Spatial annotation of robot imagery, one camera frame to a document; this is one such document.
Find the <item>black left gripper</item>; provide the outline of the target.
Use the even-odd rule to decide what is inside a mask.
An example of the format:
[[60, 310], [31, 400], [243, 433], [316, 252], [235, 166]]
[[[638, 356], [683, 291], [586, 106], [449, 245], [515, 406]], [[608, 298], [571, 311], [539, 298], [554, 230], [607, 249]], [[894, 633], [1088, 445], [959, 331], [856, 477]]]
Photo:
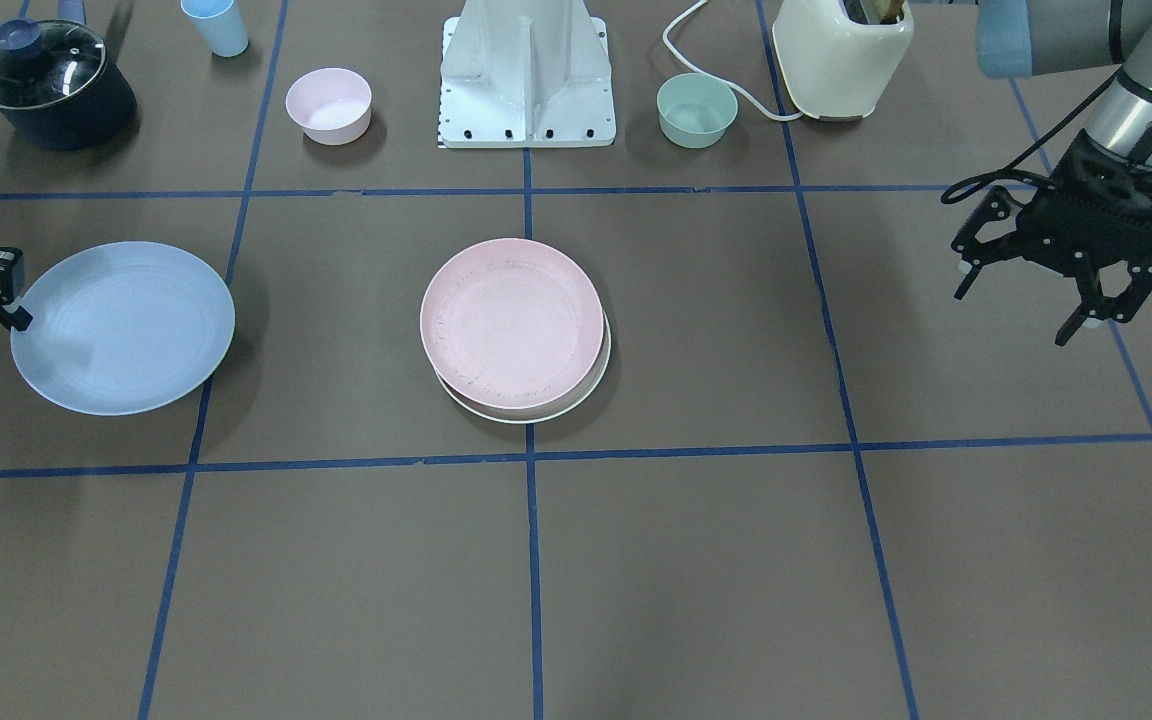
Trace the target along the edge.
[[[1064, 347], [1079, 329], [1132, 323], [1152, 295], [1152, 129], [1126, 154], [1078, 132], [1051, 176], [1005, 167], [952, 184], [952, 202], [980, 190], [986, 197], [955, 234], [965, 300], [982, 270], [1015, 258], [1074, 279], [1079, 305], [1061, 324]], [[1124, 264], [1124, 291], [1102, 291], [1101, 270]]]

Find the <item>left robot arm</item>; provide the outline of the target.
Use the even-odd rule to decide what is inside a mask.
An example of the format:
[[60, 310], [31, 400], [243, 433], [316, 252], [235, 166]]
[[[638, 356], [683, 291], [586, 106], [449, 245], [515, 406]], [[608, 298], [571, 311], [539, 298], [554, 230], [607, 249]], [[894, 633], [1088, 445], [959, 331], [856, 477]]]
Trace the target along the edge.
[[1076, 285], [1058, 344], [1129, 323], [1152, 293], [1152, 1], [983, 1], [975, 50], [990, 78], [1114, 73], [1076, 105], [1087, 123], [1046, 176], [1011, 160], [942, 194], [945, 204], [984, 194], [952, 241], [957, 300], [982, 270], [1020, 258]]

